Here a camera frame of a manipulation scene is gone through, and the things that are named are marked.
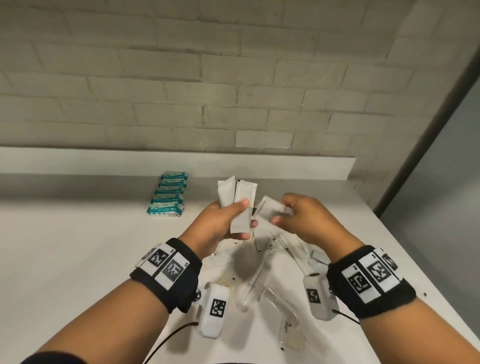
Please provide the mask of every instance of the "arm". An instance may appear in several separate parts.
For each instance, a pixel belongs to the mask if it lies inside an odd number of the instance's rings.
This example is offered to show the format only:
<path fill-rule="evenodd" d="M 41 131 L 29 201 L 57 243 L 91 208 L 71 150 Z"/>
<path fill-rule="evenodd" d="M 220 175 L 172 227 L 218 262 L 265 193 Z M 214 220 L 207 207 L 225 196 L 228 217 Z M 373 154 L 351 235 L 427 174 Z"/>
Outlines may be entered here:
<path fill-rule="evenodd" d="M 224 238 L 246 240 L 249 234 L 231 236 L 233 218 L 248 200 L 220 208 L 211 203 L 179 237 L 200 259 L 213 253 Z M 144 285 L 131 279 L 75 318 L 38 352 L 66 352 L 88 364 L 141 364 L 168 320 L 168 311 Z"/>
<path fill-rule="evenodd" d="M 319 246 L 332 262 L 363 246 L 318 200 L 286 194 L 282 202 L 294 216 L 273 223 Z M 360 324 L 383 364 L 480 363 L 480 353 L 419 298 Z"/>

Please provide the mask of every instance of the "wall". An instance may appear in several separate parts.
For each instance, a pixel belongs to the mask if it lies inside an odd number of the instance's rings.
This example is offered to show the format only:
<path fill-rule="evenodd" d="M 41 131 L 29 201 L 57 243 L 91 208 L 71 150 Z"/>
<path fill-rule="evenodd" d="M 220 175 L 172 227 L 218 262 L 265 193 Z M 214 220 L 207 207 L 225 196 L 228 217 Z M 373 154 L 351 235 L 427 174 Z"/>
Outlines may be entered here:
<path fill-rule="evenodd" d="M 480 82 L 381 220 L 480 336 Z"/>
<path fill-rule="evenodd" d="M 375 206 L 477 0 L 0 0 L 0 145 L 358 158 Z"/>

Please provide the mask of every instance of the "white packet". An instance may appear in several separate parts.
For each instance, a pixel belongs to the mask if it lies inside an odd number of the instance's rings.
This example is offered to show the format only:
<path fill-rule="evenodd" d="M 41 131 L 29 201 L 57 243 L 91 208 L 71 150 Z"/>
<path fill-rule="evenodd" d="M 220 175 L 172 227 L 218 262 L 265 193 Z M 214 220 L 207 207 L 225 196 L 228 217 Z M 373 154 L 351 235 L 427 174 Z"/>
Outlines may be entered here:
<path fill-rule="evenodd" d="M 237 180 L 235 176 L 231 176 L 227 180 L 218 181 L 218 197 L 220 199 L 220 206 L 225 207 L 233 204 L 233 198 L 235 197 L 235 187 Z"/>
<path fill-rule="evenodd" d="M 232 220 L 230 232 L 250 232 L 250 222 L 252 220 L 253 204 L 255 202 L 255 194 L 257 192 L 257 184 L 244 180 L 237 180 L 235 188 L 235 197 L 233 202 L 239 202 L 244 198 L 248 198 L 250 205 L 240 215 Z"/>
<path fill-rule="evenodd" d="M 277 215 L 293 216 L 293 210 L 268 196 L 264 196 L 258 204 L 255 216 L 260 216 L 271 223 L 273 217 Z"/>

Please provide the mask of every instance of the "brick wall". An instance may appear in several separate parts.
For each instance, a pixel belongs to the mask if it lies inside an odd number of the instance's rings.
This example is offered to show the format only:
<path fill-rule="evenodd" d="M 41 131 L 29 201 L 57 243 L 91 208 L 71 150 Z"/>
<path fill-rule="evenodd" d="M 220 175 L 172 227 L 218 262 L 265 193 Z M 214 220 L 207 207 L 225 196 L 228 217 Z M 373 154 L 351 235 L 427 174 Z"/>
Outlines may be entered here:
<path fill-rule="evenodd" d="M 0 145 L 358 158 L 375 206 L 478 0 L 0 0 Z"/>

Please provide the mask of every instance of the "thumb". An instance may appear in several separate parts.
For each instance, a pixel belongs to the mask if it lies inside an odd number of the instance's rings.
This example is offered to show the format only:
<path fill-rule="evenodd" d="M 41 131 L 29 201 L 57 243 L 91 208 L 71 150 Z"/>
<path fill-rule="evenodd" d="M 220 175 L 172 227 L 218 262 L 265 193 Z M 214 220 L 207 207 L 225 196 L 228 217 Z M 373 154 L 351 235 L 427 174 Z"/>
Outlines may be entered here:
<path fill-rule="evenodd" d="M 247 209 L 250 205 L 248 198 L 244 198 L 239 202 L 235 202 L 234 204 L 228 205 L 222 209 L 222 213 L 225 218 L 232 221 L 236 216 L 240 215 L 243 211 Z"/>
<path fill-rule="evenodd" d="M 272 224 L 278 226 L 279 228 L 294 233 L 293 219 L 295 216 L 289 215 L 277 215 L 272 218 Z"/>

